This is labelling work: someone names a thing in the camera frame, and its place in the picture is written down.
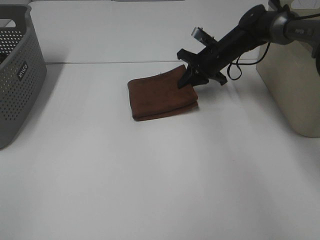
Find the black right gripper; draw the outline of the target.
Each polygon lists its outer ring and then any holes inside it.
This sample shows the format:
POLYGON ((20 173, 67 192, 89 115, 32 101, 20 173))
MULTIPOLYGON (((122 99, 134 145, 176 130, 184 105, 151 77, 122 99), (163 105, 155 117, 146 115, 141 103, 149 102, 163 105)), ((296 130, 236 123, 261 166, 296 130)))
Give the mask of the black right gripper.
POLYGON ((206 85, 210 79, 224 85, 227 78, 220 71, 249 48, 250 33, 238 26, 216 44, 206 46, 197 54, 182 48, 178 51, 177 58, 186 62, 188 66, 178 80, 177 87, 182 89, 188 85, 206 85))

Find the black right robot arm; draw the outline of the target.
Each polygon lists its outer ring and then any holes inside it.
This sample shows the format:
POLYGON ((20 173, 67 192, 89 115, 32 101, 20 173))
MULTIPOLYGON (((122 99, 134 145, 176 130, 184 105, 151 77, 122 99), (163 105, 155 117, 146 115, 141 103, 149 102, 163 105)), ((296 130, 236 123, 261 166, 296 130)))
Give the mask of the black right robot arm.
POLYGON ((209 80, 226 84, 227 77, 221 70, 232 65, 240 66, 241 55, 264 44, 306 43, 311 46, 311 56, 319 68, 320 15, 299 16, 278 0, 271 0, 268 4, 272 10, 266 10, 262 4, 252 7, 241 17, 237 26, 220 40, 196 27, 192 36, 205 48, 197 54, 185 49, 177 53, 177 58, 188 64, 186 72, 177 82, 178 88, 205 85, 209 80))

